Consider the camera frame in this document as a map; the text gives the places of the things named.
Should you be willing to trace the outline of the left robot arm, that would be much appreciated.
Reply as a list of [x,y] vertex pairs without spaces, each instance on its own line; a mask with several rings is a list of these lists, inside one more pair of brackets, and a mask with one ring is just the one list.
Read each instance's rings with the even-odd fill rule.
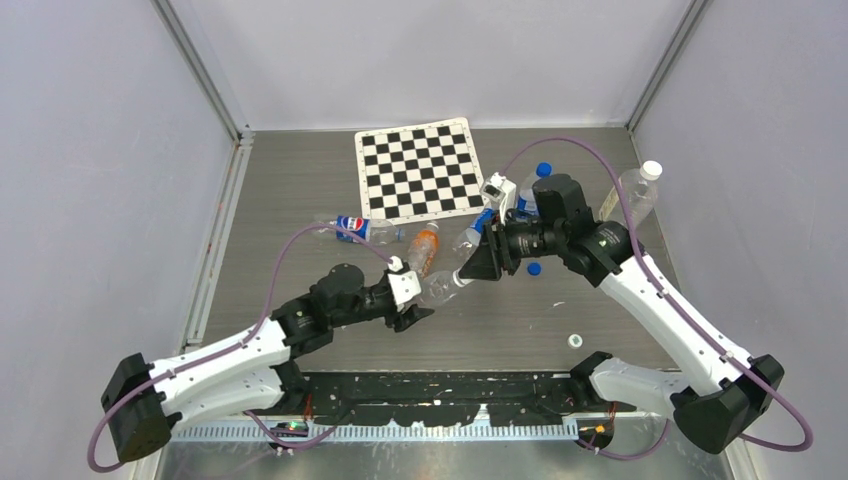
[[330,344],[341,327],[382,319],[396,333],[407,330],[434,312],[417,305],[421,292],[418,274],[405,263],[387,268],[372,286],[358,267],[338,264],[243,332],[170,358],[122,359],[101,396],[99,427],[125,464],[217,417],[273,408],[296,413],[307,398],[296,358]]

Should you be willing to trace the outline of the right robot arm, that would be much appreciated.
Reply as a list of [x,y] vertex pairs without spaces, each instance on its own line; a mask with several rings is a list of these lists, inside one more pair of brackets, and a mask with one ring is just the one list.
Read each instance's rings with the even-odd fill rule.
[[522,260],[557,256],[623,306],[678,367],[669,373],[596,352],[572,368],[571,397],[584,410],[621,402],[673,421],[701,450],[718,454],[769,408],[769,388],[785,370],[771,355],[752,356],[712,326],[675,288],[628,230],[594,219],[581,185],[554,174],[533,185],[539,212],[497,214],[455,273],[460,283],[497,281]]

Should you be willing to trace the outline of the white blue bottle cap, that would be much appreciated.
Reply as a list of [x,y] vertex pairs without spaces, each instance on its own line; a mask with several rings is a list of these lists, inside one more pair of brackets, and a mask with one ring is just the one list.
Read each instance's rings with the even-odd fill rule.
[[473,282],[473,279],[466,279],[461,277],[458,270],[455,270],[451,273],[450,280],[452,282],[452,285],[459,289],[465,288],[467,285]]

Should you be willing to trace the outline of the clear plastic bottle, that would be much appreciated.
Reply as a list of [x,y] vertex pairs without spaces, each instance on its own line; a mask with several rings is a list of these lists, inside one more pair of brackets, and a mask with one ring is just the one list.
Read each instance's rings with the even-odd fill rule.
[[422,293],[416,303],[426,308],[438,308],[453,299],[462,289],[454,287],[450,280],[453,271],[439,271],[426,277],[422,283]]

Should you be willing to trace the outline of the clear Pepsi bottle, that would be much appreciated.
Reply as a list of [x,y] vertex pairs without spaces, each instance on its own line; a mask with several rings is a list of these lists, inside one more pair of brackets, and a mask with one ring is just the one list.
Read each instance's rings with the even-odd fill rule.
[[538,214],[533,186],[538,180],[542,179],[535,175],[535,169],[521,183],[516,200],[516,209],[531,216]]

